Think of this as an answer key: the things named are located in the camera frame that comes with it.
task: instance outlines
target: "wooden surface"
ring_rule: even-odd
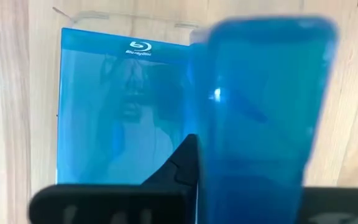
[[[0,0],[0,223],[26,223],[31,195],[55,180],[60,28],[70,20],[52,7],[69,16],[121,12],[198,24],[235,15],[331,18],[341,42],[306,184],[358,186],[358,0]],[[186,29],[171,33],[171,25],[131,18],[81,23],[187,42]]]

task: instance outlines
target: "blurry blue case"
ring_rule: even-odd
[[[62,29],[57,183],[140,184],[193,133],[188,47]]]
[[[204,223],[295,221],[335,43],[327,20],[269,17],[191,45]]]

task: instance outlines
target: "wood grain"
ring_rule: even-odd
[[[0,223],[27,223],[30,197],[55,181],[60,29],[70,20],[52,7],[71,17],[111,17],[82,19],[74,27],[182,44],[190,30],[174,28],[177,21],[331,18],[341,41],[305,184],[358,186],[358,0],[0,0]]]

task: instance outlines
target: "black object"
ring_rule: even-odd
[[[32,224],[194,224],[198,147],[197,136],[187,136],[142,185],[47,187],[32,199],[30,221]],[[202,195],[199,190],[199,207],[204,207]],[[207,224],[200,215],[202,210],[198,211],[198,223]],[[358,224],[358,189],[306,187],[296,223]]]

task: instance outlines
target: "blu-ray disc logo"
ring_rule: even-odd
[[[132,41],[129,44],[131,47],[136,48],[134,50],[127,50],[125,53],[127,54],[134,54],[139,56],[151,56],[151,53],[148,52],[152,49],[152,45],[147,42],[136,42]]]

